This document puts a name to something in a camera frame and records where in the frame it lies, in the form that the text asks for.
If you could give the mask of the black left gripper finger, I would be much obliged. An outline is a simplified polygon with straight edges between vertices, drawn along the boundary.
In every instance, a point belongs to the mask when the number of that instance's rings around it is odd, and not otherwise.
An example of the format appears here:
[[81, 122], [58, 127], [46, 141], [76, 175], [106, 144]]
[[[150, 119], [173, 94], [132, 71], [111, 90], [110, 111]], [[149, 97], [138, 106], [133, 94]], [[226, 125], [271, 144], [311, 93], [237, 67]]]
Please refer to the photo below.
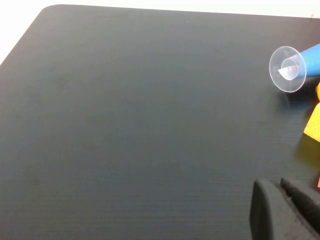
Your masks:
[[249, 224], [254, 240], [318, 240], [320, 194], [294, 180], [256, 179]]

